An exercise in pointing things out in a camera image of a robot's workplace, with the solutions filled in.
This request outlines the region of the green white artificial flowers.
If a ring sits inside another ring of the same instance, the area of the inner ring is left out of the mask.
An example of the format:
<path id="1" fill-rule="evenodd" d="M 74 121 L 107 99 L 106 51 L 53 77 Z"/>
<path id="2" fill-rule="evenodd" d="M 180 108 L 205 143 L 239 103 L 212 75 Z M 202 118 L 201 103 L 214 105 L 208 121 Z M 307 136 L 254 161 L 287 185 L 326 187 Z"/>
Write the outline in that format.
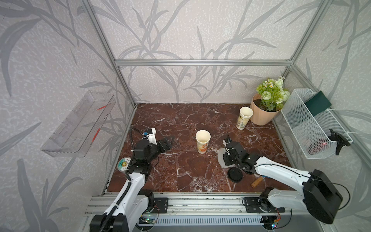
<path id="1" fill-rule="evenodd" d="M 259 108 L 267 112 L 280 111 L 289 99 L 290 92 L 284 89 L 285 78 L 268 79 L 257 87 L 260 95 Z"/>

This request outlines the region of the black plastic cup lid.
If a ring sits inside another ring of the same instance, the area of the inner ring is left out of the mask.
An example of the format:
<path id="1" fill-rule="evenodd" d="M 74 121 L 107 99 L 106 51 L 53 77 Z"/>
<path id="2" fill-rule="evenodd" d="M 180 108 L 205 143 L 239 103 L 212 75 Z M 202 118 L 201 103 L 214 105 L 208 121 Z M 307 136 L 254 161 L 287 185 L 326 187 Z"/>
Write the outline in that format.
<path id="1" fill-rule="evenodd" d="M 242 171 L 237 167 L 230 168 L 227 172 L 227 175 L 228 179 L 233 183 L 239 183 L 243 178 Z"/>

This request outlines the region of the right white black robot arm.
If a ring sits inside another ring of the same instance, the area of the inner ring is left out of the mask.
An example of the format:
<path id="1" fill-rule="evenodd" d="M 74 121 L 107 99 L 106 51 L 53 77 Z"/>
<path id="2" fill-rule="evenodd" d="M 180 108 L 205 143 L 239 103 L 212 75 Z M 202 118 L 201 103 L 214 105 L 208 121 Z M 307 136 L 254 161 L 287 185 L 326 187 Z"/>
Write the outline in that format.
<path id="1" fill-rule="evenodd" d="M 247 210 L 256 208 L 264 213 L 273 213 L 280 208 L 298 209 L 307 211 L 325 224 L 334 222 L 343 197 L 325 173 L 317 169 L 312 172 L 294 169 L 263 155 L 248 153 L 230 137 L 226 137 L 223 144 L 223 162 L 231 167 L 229 179 L 232 182 L 240 182 L 242 174 L 246 173 L 268 177 L 291 187 L 291 190 L 267 187 L 254 203 L 243 201 Z"/>

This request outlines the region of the printed paper cup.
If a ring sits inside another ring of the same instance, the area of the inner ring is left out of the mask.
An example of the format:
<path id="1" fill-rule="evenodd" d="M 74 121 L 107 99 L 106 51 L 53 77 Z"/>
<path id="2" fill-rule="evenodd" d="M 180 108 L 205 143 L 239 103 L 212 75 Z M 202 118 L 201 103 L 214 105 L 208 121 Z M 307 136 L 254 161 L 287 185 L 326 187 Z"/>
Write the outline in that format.
<path id="1" fill-rule="evenodd" d="M 249 107 L 244 106 L 240 108 L 236 128 L 239 130 L 243 130 L 246 127 L 248 121 L 252 118 L 253 114 L 253 110 Z"/>
<path id="2" fill-rule="evenodd" d="M 196 133 L 197 150 L 200 154 L 204 154 L 207 151 L 211 135 L 207 130 L 199 130 Z"/>

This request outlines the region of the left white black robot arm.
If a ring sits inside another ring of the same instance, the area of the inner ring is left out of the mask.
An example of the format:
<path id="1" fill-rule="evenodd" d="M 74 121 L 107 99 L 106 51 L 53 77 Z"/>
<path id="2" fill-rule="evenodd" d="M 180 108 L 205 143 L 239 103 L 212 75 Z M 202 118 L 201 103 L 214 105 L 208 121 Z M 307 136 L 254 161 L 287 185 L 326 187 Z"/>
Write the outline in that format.
<path id="1" fill-rule="evenodd" d="M 147 135 L 135 145 L 123 188 L 103 214 L 93 217 L 90 232 L 131 232 L 142 214 L 155 207 L 153 193 L 143 187 L 152 171 L 152 161 L 172 149 L 173 141 L 174 136 L 157 141 L 154 135 Z"/>

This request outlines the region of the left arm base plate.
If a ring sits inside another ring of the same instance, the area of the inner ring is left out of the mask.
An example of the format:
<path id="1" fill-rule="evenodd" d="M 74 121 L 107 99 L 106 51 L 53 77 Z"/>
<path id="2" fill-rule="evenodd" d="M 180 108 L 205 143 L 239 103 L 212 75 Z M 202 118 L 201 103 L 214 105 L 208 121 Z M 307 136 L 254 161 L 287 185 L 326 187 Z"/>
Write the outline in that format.
<path id="1" fill-rule="evenodd" d="M 149 205 L 144 213 L 166 214 L 169 206 L 169 198 L 149 199 Z"/>

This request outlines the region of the dark green card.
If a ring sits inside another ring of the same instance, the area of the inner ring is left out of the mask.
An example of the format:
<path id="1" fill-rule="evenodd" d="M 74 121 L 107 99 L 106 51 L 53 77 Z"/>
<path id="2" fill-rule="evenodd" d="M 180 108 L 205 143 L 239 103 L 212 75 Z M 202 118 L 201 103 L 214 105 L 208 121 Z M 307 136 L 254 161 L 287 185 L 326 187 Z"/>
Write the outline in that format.
<path id="1" fill-rule="evenodd" d="M 321 112 L 327 110 L 332 106 L 322 91 L 317 92 L 314 96 L 309 98 L 305 103 L 312 116 L 316 116 Z"/>

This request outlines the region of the yellow green tape roll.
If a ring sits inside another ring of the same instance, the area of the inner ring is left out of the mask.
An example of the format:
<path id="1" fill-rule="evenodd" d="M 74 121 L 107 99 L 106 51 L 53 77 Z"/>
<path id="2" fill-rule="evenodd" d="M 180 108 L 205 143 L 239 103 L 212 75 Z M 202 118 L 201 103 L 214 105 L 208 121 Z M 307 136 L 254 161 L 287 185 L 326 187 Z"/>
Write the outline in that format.
<path id="1" fill-rule="evenodd" d="M 122 158 L 118 164 L 117 164 L 117 169 L 124 173 L 128 170 L 128 167 L 129 167 L 129 164 L 130 164 L 130 161 L 131 161 L 131 158 L 129 157 L 125 157 L 125 158 Z"/>

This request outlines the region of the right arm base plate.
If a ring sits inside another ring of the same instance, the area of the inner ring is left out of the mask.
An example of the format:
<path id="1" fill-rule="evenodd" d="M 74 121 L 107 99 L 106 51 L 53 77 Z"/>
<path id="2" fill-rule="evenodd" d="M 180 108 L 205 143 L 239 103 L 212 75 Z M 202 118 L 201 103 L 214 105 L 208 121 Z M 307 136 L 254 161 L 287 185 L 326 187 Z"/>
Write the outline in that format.
<path id="1" fill-rule="evenodd" d="M 242 204 L 247 213 L 284 213 L 286 210 L 274 207 L 267 199 L 260 197 L 244 197 Z"/>

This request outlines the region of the clear acrylic wall shelf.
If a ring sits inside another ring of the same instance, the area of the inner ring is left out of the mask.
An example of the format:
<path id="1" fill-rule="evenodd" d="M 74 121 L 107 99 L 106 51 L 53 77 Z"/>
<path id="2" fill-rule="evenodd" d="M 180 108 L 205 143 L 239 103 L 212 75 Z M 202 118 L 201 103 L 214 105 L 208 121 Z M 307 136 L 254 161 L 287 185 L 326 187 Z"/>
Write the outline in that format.
<path id="1" fill-rule="evenodd" d="M 115 104 L 114 94 L 89 90 L 43 144 L 41 151 L 54 158 L 85 157 Z"/>

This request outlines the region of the pink flower pot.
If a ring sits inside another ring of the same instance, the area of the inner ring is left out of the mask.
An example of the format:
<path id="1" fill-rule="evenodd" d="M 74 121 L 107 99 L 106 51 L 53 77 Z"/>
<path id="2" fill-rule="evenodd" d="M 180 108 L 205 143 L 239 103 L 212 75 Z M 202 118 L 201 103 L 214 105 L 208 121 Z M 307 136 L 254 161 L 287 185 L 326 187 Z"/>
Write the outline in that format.
<path id="1" fill-rule="evenodd" d="M 264 126 L 269 123 L 277 114 L 279 114 L 280 110 L 268 112 L 260 109 L 259 104 L 255 103 L 255 101 L 260 102 L 260 98 L 261 96 L 258 93 L 252 98 L 250 108 L 253 111 L 253 116 L 251 117 L 250 121 L 258 126 Z"/>

